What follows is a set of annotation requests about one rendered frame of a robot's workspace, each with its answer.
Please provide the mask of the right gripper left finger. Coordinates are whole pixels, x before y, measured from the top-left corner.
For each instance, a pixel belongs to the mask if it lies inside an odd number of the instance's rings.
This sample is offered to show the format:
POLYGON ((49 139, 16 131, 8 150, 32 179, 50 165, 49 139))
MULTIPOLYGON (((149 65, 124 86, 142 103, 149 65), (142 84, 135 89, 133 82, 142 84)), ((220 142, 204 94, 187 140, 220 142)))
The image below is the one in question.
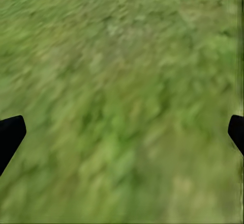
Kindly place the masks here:
POLYGON ((26 135, 22 115, 0 121, 0 176, 26 135))

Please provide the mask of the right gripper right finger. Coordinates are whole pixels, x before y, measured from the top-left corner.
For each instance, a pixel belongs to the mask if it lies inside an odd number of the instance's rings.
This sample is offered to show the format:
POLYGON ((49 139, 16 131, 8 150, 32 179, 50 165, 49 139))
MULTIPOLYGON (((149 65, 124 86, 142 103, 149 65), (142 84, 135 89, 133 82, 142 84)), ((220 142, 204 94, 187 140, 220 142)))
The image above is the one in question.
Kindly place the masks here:
POLYGON ((228 133, 244 156, 244 117, 232 115, 228 133))

